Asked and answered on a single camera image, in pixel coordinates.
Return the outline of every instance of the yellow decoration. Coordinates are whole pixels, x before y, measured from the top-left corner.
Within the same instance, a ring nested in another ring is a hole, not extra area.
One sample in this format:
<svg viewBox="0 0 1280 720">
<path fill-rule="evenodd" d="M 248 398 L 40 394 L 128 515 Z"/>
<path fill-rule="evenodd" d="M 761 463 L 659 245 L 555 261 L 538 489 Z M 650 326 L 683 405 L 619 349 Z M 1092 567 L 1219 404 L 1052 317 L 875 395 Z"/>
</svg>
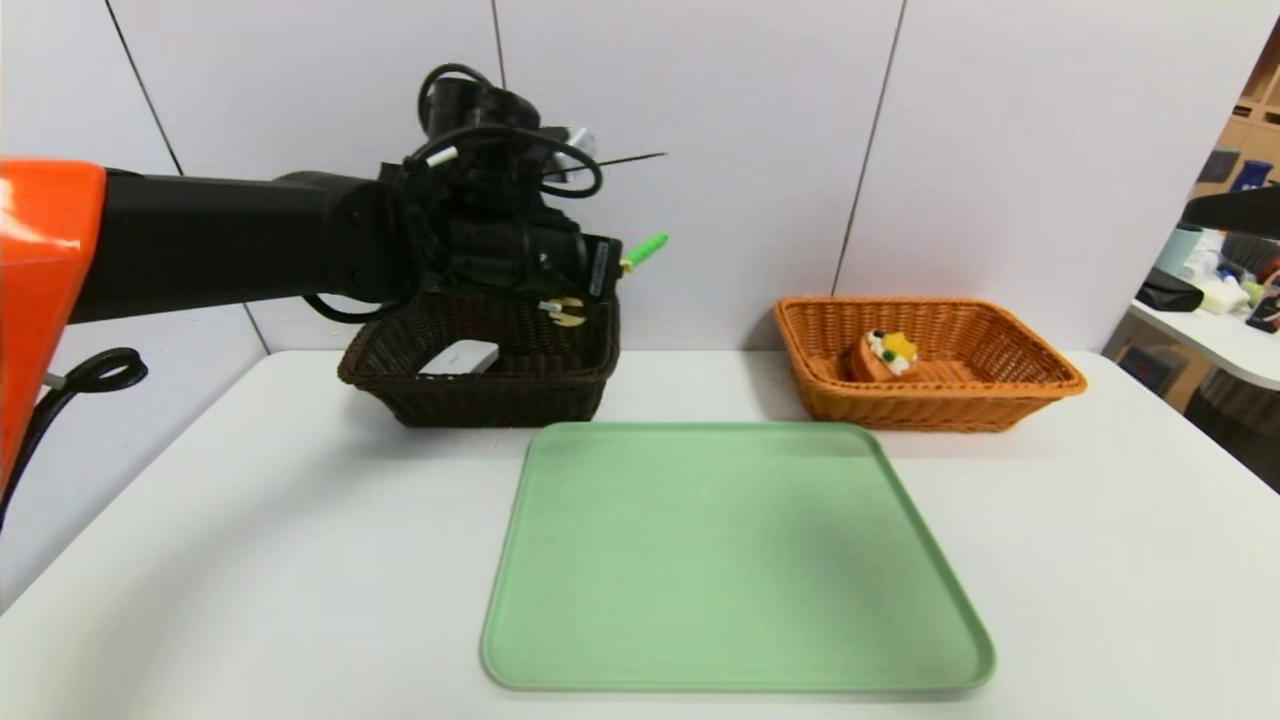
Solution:
<svg viewBox="0 0 1280 720">
<path fill-rule="evenodd" d="M 915 354 L 919 350 L 914 342 L 906 340 L 906 333 L 888 333 L 881 342 L 884 343 L 884 350 L 892 350 L 895 354 L 906 357 L 909 363 L 915 363 Z"/>
<path fill-rule="evenodd" d="M 553 297 L 550 300 L 561 307 L 582 307 L 582 301 L 576 297 Z M 547 313 L 552 322 L 564 328 L 576 328 L 586 322 L 585 315 L 570 315 L 568 313 Z"/>
</svg>

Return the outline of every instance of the plastic tray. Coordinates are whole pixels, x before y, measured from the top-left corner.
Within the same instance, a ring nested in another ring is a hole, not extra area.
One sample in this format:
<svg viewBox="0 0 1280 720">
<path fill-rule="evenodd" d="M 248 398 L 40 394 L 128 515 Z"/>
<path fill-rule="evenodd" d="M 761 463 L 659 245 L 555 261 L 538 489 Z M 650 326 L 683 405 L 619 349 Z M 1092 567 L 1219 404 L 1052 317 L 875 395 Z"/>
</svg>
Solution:
<svg viewBox="0 0 1280 720">
<path fill-rule="evenodd" d="M 995 669 L 884 454 L 835 423 L 541 430 L 481 656 L 541 691 L 957 691 Z"/>
</svg>

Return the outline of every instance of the white wall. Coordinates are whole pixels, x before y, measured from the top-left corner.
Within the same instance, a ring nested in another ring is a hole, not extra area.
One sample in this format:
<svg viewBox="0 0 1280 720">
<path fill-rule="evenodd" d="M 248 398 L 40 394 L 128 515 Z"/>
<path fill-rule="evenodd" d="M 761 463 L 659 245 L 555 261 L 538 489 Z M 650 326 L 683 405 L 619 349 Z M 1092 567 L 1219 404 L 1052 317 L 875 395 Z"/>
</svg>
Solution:
<svg viewBox="0 0 1280 720">
<path fill-rule="evenodd" d="M 511 90 L 591 126 L 590 232 L 671 245 L 621 286 L 623 346 L 778 342 L 773 302 L 835 282 L 900 0 L 500 0 Z"/>
<path fill-rule="evenodd" d="M 826 293 L 900 0 L 498 4 L 507 79 L 550 124 L 590 124 L 607 170 L 566 208 L 590 231 L 672 245 L 626 282 L 628 347 L 776 341 L 778 296 Z M 457 60 L 498 79 L 489 3 L 115 0 L 188 174 L 374 174 L 421 142 L 419 83 Z M 274 350 L 346 347 L 298 300 L 253 304 Z"/>
<path fill-rule="evenodd" d="M 113 0 L 188 176 L 294 170 L 375 177 L 424 142 L 417 90 L 435 65 L 499 81 L 488 0 Z M 337 300 L 342 309 L 366 307 Z M 251 304 L 268 347 L 344 348 L 356 327 L 300 299 Z"/>
<path fill-rule="evenodd" d="M 5 0 L 0 154 L 174 172 L 101 0 Z M 0 609 L 151 459 L 265 354 L 242 306 L 73 325 L 51 365 L 116 346 L 142 384 L 70 402 L 22 478 L 0 536 Z"/>
<path fill-rule="evenodd" d="M 841 295 L 1000 302 L 1100 348 L 1277 0 L 909 0 Z"/>
</svg>

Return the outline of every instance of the cable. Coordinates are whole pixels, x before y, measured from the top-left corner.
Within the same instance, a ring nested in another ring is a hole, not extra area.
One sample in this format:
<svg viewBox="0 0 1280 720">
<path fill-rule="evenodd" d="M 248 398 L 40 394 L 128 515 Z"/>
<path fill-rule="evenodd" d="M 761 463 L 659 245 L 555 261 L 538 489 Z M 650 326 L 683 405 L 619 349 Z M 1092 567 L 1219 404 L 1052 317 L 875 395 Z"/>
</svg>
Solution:
<svg viewBox="0 0 1280 720">
<path fill-rule="evenodd" d="M 147 365 L 142 356 L 132 347 L 115 347 L 104 350 L 97 355 L 84 360 L 67 373 L 61 387 L 51 388 L 36 404 L 31 413 L 31 421 L 27 424 L 27 433 L 22 436 L 22 445 L 18 446 L 18 455 L 13 461 L 13 470 L 9 473 L 9 484 L 0 496 L 0 533 L 4 532 L 5 515 L 9 514 L 9 503 L 13 501 L 18 480 L 22 479 L 27 464 L 31 462 L 36 446 L 44 439 L 50 425 L 58 414 L 67 407 L 73 397 L 82 392 L 115 392 L 127 387 L 133 387 L 147 377 Z"/>
<path fill-rule="evenodd" d="M 666 152 L 646 152 L 644 155 L 632 155 L 630 158 L 618 158 L 616 160 L 605 160 L 603 163 L 596 163 L 596 165 L 600 167 L 600 168 L 604 168 L 607 165 L 621 165 L 622 163 L 635 163 L 636 160 L 649 160 L 650 158 L 664 158 L 666 155 L 667 155 Z M 564 168 L 564 169 L 557 168 L 554 170 L 547 170 L 545 173 L 543 173 L 543 177 L 545 178 L 548 176 L 558 176 L 561 173 L 572 173 L 575 170 L 585 170 L 585 169 L 586 169 L 586 165 L 577 165 L 576 168 Z"/>
<path fill-rule="evenodd" d="M 599 192 L 602 187 L 604 187 L 604 173 L 600 170 L 599 163 L 596 163 L 594 158 L 584 152 L 581 149 L 570 145 L 567 142 L 561 142 L 552 137 L 547 137 L 545 135 L 538 132 L 522 128 L 508 128 L 504 126 L 480 126 L 474 128 L 460 128 L 443 133 L 439 137 L 431 138 L 430 141 L 428 141 L 426 145 L 419 147 L 417 150 L 413 151 L 412 155 L 404 159 L 404 164 L 402 165 L 404 173 L 401 176 L 401 182 L 403 183 L 407 182 L 408 179 L 412 179 L 412 177 L 417 173 L 419 168 L 421 168 L 421 165 L 425 163 L 426 158 L 435 155 L 436 152 L 444 150 L 451 145 L 458 147 L 458 150 L 461 151 L 462 143 L 479 137 L 522 138 L 529 142 L 532 142 L 534 145 L 541 145 L 544 147 L 550 147 L 557 152 L 563 152 L 564 155 L 568 155 L 570 158 L 581 163 L 582 164 L 581 169 L 591 172 L 590 187 L 585 187 L 581 190 L 566 190 L 549 184 L 540 186 L 539 190 L 541 190 L 541 192 L 545 192 L 547 195 L 554 195 L 557 197 L 581 199 L 581 197 L 590 197 L 596 192 Z"/>
<path fill-rule="evenodd" d="M 420 126 L 422 126 L 422 132 L 428 132 L 428 113 L 431 108 L 431 101 L 429 97 L 431 92 L 431 86 L 435 85 L 435 81 L 451 73 L 467 76 L 468 78 L 480 83 L 480 87 L 483 87 L 485 91 L 492 91 L 494 88 L 493 83 L 489 82 L 489 78 L 484 77 L 484 74 L 481 74 L 480 70 L 468 65 L 463 65 L 461 63 L 445 63 L 435 68 L 434 70 L 426 73 L 426 78 L 422 79 L 422 87 L 420 87 L 417 91 L 417 122 Z"/>
<path fill-rule="evenodd" d="M 428 245 L 422 237 L 429 236 L 431 232 L 426 227 L 426 220 L 415 214 L 412 208 L 413 205 L 404 197 L 403 188 L 399 186 L 393 188 L 392 196 L 388 197 L 388 217 L 392 218 L 392 233 L 401 236 L 410 258 L 410 264 L 412 265 L 408 270 L 410 287 L 404 291 L 404 295 L 394 302 L 383 305 L 378 310 L 370 310 L 369 313 L 346 313 L 338 310 L 321 300 L 319 295 L 303 295 L 302 300 L 326 320 L 348 324 L 372 323 L 408 307 L 419 295 L 426 291 L 429 268 L 428 259 L 424 258 L 421 249 Z"/>
</svg>

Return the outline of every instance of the table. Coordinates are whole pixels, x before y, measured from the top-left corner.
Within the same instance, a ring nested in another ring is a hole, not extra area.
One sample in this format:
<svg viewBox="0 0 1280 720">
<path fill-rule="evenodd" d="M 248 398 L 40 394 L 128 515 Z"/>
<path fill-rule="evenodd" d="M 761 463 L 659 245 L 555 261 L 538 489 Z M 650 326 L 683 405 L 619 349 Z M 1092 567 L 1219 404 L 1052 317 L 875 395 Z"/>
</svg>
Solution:
<svg viewBox="0 0 1280 720">
<path fill-rule="evenodd" d="M 515 693 L 477 657 L 531 430 L 251 370 L 0 616 L 0 717 L 1271 719 L 1280 496 L 1108 361 L 1002 434 L 877 433 L 998 666 L 943 697 Z M 599 420 L 804 416 L 778 354 L 626 352 Z"/>
<path fill-rule="evenodd" d="M 1165 313 L 1132 300 L 1129 315 L 1196 348 L 1222 370 L 1266 389 L 1280 389 L 1280 337 L 1244 324 L 1240 318 L 1204 310 Z"/>
</svg>

